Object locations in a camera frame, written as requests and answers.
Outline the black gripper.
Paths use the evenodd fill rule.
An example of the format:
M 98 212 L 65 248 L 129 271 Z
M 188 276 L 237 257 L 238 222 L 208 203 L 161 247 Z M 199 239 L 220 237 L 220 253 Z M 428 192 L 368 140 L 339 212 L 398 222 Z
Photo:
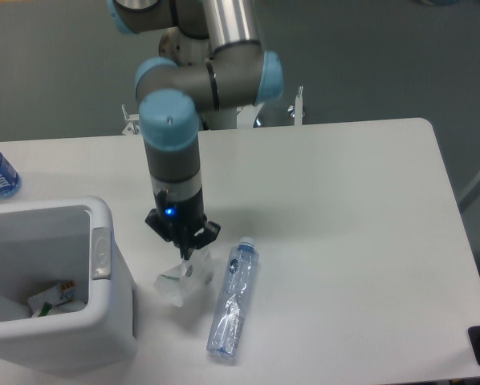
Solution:
M 144 221 L 164 241 L 175 245 L 181 259 L 189 260 L 194 250 L 203 249 L 218 238 L 221 226 L 212 221 L 205 223 L 201 188 L 184 201 L 171 201 L 166 192 L 160 192 L 155 202 L 156 208 L 149 211 Z M 180 230 L 183 229 L 181 245 Z

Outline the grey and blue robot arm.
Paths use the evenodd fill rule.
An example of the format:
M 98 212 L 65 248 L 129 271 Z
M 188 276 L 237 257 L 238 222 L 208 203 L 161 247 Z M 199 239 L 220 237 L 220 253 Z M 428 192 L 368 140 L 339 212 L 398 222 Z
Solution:
M 144 61 L 134 83 L 156 203 L 146 222 L 187 260 L 220 232 L 204 212 L 202 116 L 280 98 L 283 66 L 262 47 L 251 1 L 110 1 L 108 10 L 122 33 L 173 28 L 202 47 L 188 63 L 165 53 Z

